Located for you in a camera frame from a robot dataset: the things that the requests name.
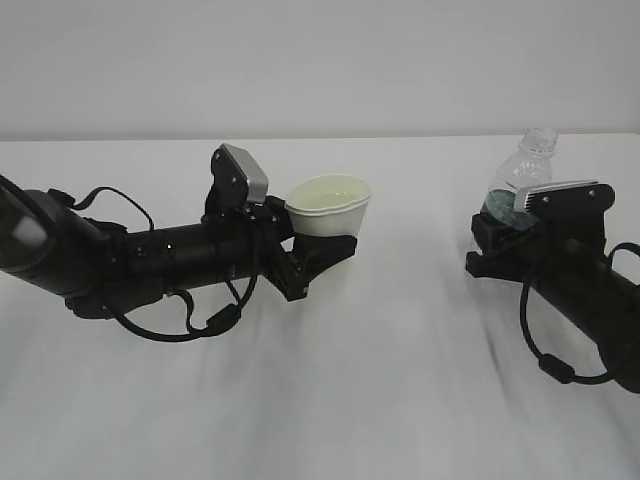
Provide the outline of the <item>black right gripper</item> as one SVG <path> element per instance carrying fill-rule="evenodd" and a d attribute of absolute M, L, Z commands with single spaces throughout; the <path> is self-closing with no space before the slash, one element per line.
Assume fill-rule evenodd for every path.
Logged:
<path fill-rule="evenodd" d="M 574 205 L 540 219 L 528 230 L 507 226 L 486 212 L 471 219 L 478 251 L 466 254 L 465 268 L 475 278 L 523 282 L 542 286 L 572 274 L 590 279 L 600 288 L 615 286 L 611 264 L 604 254 L 605 212 L 615 202 L 611 185 L 598 183 Z"/>

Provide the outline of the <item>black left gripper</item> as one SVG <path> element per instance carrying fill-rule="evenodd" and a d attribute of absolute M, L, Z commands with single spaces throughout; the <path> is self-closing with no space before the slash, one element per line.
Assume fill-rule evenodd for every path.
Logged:
<path fill-rule="evenodd" d="M 261 275 L 288 301 L 304 299 L 309 280 L 354 256 L 358 242 L 351 235 L 295 235 L 285 200 L 276 196 L 261 205 L 221 209 L 210 194 L 202 222 L 213 234 L 222 278 Z M 285 250 L 282 243 L 294 236 L 292 251 Z"/>

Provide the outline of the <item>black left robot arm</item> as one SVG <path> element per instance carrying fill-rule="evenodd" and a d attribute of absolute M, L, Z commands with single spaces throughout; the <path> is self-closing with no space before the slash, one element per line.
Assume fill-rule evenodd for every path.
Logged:
<path fill-rule="evenodd" d="M 127 313 L 166 296 L 191 305 L 194 288 L 246 278 L 245 292 L 233 291 L 231 305 L 213 319 L 230 324 L 258 278 L 286 300 L 300 300 L 312 280 L 356 251 L 356 235 L 298 232 L 282 199 L 251 202 L 219 182 L 198 223 L 139 232 L 81 216 L 102 191 L 76 201 L 1 180 L 2 272 L 61 297 L 82 319 L 126 322 Z"/>

